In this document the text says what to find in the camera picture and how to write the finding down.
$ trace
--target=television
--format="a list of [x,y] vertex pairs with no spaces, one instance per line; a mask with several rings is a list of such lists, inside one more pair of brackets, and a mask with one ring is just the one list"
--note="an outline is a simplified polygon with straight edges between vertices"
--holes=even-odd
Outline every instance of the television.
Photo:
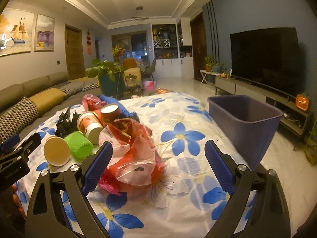
[[295,97],[303,92],[304,60],[296,28],[266,28],[230,35],[232,75]]

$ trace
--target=black and white pillow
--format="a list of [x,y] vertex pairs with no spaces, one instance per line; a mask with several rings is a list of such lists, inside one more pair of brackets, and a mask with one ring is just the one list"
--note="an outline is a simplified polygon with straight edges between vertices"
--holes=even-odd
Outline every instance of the black and white pillow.
[[24,97],[10,110],[0,115],[0,142],[14,134],[19,134],[38,117],[38,110],[33,102]]
[[66,84],[65,86],[60,87],[59,89],[66,94],[66,99],[70,96],[73,96],[82,91],[84,87],[83,82],[71,82]]
[[85,92],[94,88],[98,88],[98,83],[86,85],[83,87],[82,91]]

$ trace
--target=plant pot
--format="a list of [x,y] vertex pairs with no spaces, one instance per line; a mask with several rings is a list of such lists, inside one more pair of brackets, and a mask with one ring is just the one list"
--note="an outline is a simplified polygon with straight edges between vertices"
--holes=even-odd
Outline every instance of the plant pot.
[[215,72],[215,73],[221,73],[222,71],[222,66],[221,65],[214,65],[212,67],[212,71]]
[[211,65],[206,64],[206,71],[208,71],[208,72],[211,71]]
[[98,79],[101,92],[105,96],[118,98],[126,90],[124,79],[119,72],[115,73],[115,82],[110,79],[109,75],[99,75]]

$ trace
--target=drawer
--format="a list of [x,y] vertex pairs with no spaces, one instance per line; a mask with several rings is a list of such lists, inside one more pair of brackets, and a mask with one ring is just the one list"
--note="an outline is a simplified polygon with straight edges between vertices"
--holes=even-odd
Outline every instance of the drawer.
[[264,96],[260,93],[257,93],[251,89],[248,89],[246,87],[239,86],[239,85],[236,85],[236,95],[247,95],[247,96],[252,97],[258,101],[261,101],[264,103],[266,102],[266,96]]
[[230,83],[226,80],[222,80],[220,78],[216,78],[215,80],[215,86],[219,89],[222,89],[224,91],[227,91],[230,94],[235,94],[235,88],[236,85],[234,83]]

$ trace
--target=orange chair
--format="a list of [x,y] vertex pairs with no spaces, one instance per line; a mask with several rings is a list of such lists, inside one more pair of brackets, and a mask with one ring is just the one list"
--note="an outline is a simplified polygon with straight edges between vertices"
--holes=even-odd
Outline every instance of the orange chair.
[[127,58],[122,60],[122,66],[128,69],[136,68],[137,63],[134,58]]

